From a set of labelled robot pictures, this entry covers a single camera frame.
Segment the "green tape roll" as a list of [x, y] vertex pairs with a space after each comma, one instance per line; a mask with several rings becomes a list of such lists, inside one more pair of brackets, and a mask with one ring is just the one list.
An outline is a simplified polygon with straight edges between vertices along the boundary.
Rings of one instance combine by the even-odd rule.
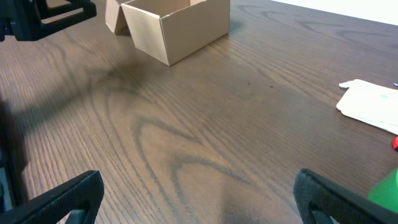
[[368, 193], [368, 200], [397, 213], [397, 168]]

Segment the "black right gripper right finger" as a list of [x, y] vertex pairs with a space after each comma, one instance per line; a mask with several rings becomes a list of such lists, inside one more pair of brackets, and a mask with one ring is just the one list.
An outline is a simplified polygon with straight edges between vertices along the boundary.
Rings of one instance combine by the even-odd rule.
[[301, 169], [294, 182], [294, 198], [305, 224], [397, 223], [397, 213], [330, 181]]

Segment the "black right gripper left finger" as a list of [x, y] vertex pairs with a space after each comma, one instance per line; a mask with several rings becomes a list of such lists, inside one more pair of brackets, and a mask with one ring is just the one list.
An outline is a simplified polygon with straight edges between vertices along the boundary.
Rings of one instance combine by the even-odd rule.
[[104, 196], [104, 183], [98, 170], [86, 171], [1, 214], [1, 224], [67, 223], [94, 224]]

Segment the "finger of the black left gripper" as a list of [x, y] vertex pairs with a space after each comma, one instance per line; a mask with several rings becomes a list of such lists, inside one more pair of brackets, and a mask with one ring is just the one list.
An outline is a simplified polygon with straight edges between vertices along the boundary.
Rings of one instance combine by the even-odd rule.
[[96, 16], [90, 0], [66, 0], [50, 7], [47, 0], [1, 0], [1, 41], [37, 41]]

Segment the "brown cardboard box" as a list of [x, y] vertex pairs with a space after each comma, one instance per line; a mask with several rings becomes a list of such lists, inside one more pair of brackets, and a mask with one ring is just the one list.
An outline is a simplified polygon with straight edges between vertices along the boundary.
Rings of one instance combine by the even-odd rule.
[[230, 1], [107, 0], [105, 24], [171, 66], [229, 32]]

